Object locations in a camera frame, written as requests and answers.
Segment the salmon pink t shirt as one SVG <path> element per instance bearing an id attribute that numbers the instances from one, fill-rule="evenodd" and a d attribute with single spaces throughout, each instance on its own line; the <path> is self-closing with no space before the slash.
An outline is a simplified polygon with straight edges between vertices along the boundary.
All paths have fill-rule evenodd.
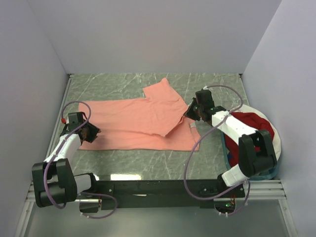
<path id="1" fill-rule="evenodd" d="M 183 114 L 188 106 L 163 78 L 143 88 L 144 98 L 88 101 L 80 112 L 92 112 L 90 123 L 101 132 L 80 149 L 190 151 L 200 138 L 192 119 Z"/>

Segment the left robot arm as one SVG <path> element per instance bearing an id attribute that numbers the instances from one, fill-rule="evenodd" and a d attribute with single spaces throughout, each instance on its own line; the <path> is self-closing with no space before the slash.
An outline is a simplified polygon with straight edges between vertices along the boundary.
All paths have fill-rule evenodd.
<path id="1" fill-rule="evenodd" d="M 35 200 L 38 207 L 63 208 L 82 193 L 94 198 L 99 192 L 93 173 L 74 175 L 69 163 L 83 142 L 92 143 L 100 129 L 87 122 L 84 112 L 68 114 L 59 142 L 53 152 L 32 167 Z"/>

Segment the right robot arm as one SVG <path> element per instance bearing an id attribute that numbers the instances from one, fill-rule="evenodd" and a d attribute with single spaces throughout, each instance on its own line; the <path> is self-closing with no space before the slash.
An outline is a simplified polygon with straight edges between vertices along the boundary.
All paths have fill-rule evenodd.
<path id="1" fill-rule="evenodd" d="M 277 165 L 269 131 L 255 129 L 235 118 L 222 106 L 216 106 L 207 88 L 196 92 L 184 116 L 192 120 L 203 120 L 211 125 L 211 132 L 220 130 L 238 146 L 238 163 L 220 174 L 216 180 L 217 196 L 228 197 L 244 181 Z"/>

